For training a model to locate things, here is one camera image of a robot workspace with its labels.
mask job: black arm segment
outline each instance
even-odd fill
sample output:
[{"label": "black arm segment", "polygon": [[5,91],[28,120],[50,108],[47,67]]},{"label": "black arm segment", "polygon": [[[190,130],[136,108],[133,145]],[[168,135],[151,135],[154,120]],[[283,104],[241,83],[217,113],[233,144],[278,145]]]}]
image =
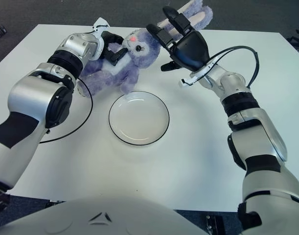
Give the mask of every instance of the black arm segment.
[{"label": "black arm segment", "polygon": [[38,121],[25,114],[11,112],[8,119],[0,124],[0,143],[8,148],[29,136],[37,127]]}]

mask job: wire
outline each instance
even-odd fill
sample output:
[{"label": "wire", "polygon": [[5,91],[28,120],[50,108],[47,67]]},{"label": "wire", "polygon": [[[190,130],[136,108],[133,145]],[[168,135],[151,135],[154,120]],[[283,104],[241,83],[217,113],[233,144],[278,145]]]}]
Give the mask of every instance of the wire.
[{"label": "wire", "polygon": [[[255,81],[257,75],[258,75],[258,72],[259,72],[259,58],[258,58],[258,53],[252,49],[251,47],[247,47],[247,46],[235,46],[235,47],[229,47],[227,49],[224,49],[220,52],[218,52],[217,54],[211,56],[206,62],[205,64],[208,64],[211,60],[213,60],[215,57],[221,55],[222,53],[226,52],[225,54],[223,54],[218,60],[216,63],[214,63],[214,65],[216,65],[225,55],[229,54],[230,52],[232,51],[235,51],[235,50],[238,50],[238,49],[247,49],[247,50],[250,50],[253,54],[254,54],[254,57],[255,57],[255,60],[256,60],[256,67],[255,67],[255,70],[253,72],[253,76],[252,78],[250,79],[248,85],[247,85],[247,88],[250,89],[251,88],[251,84]],[[211,67],[211,69],[205,73],[202,77],[200,77],[199,79],[197,79],[196,81],[199,81],[200,79],[202,79],[203,77],[205,77],[214,67],[214,65]]]},{"label": "wire", "polygon": [[89,114],[87,115],[86,119],[82,122],[81,125],[79,125],[76,129],[74,129],[73,131],[69,132],[68,134],[64,135],[64,136],[61,136],[59,138],[55,138],[55,139],[52,139],[52,140],[48,140],[48,141],[42,141],[40,143],[48,143],[48,142],[53,142],[53,141],[57,141],[57,140],[61,140],[63,139],[64,137],[67,137],[71,134],[73,134],[74,132],[76,132],[78,129],[80,129],[84,124],[85,122],[89,119],[90,115],[92,114],[92,108],[93,108],[93,100],[92,100],[92,94],[91,94],[91,91],[89,90],[89,88],[87,87],[87,85],[85,84],[85,82],[83,82],[80,78],[78,78],[85,86],[85,88],[88,90],[89,94],[90,94],[90,98],[91,98],[91,110],[89,112]]}]

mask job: robotic hand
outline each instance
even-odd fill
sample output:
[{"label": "robotic hand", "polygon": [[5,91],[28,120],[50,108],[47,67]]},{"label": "robotic hand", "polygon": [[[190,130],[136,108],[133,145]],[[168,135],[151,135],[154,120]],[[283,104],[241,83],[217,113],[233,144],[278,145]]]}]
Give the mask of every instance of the robotic hand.
[{"label": "robotic hand", "polygon": [[76,79],[89,60],[101,56],[101,34],[108,26],[99,18],[93,32],[69,35],[10,92],[10,115],[0,125],[0,211],[9,203],[5,192],[23,174],[44,134],[68,117]]},{"label": "robotic hand", "polygon": [[233,131],[228,136],[230,151],[235,163],[247,171],[243,203],[238,208],[243,234],[299,234],[299,182],[285,167],[287,151],[280,134],[250,90],[259,70],[257,53],[239,46],[250,48],[257,61],[254,76],[246,86],[243,76],[217,65],[222,58],[218,57],[220,53],[209,57],[206,41],[183,14],[169,6],[163,11],[183,37],[174,42],[163,29],[153,24],[147,26],[173,60],[161,70],[191,70],[190,79],[182,79],[180,85],[191,86],[198,81],[216,93],[228,115]]}]

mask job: white table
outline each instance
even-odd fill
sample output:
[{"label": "white table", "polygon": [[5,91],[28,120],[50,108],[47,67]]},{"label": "white table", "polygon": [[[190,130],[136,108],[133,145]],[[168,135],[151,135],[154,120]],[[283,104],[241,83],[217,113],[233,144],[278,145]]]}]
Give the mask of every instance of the white table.
[{"label": "white table", "polygon": [[[45,62],[60,42],[90,26],[38,25],[0,63],[0,123],[8,117],[7,96],[20,78]],[[133,28],[111,28],[127,35]],[[299,54],[278,33],[203,30],[211,55],[247,45],[258,51],[260,72],[252,91],[267,110],[288,148],[287,166],[299,179]],[[170,125],[158,142],[131,147],[111,132],[108,111],[120,96],[113,88],[94,97],[91,118],[76,133],[41,144],[28,168],[10,191],[13,195],[71,200],[93,194],[129,193],[172,209],[236,211],[245,171],[233,161],[227,145],[230,129],[216,95],[199,84],[180,89],[187,70],[162,73],[169,62],[161,50],[142,70],[136,90],[160,97],[170,112]],[[230,53],[220,64],[247,80],[254,70],[251,52]],[[68,119],[44,140],[59,137],[86,117],[90,101],[77,92]]]}]

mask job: plush bunny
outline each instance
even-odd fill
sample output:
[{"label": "plush bunny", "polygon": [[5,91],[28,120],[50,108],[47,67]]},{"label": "plush bunny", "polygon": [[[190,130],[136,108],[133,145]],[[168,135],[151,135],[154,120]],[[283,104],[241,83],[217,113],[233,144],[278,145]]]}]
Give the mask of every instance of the plush bunny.
[{"label": "plush bunny", "polygon": [[[183,13],[196,30],[206,27],[213,15],[208,6],[203,7],[202,0],[191,0],[178,12]],[[158,26],[168,31],[174,40],[180,39],[181,34],[168,19]],[[85,66],[80,78],[88,86],[92,95],[107,86],[120,86],[124,94],[131,92],[138,81],[139,69],[145,69],[153,64],[160,53],[161,46],[145,28],[141,28],[130,33],[123,40],[122,45],[110,43],[108,49],[117,52],[123,47],[126,47],[128,52],[115,66],[106,59],[89,61]],[[89,95],[80,81],[78,81],[78,90],[83,96]]]}]

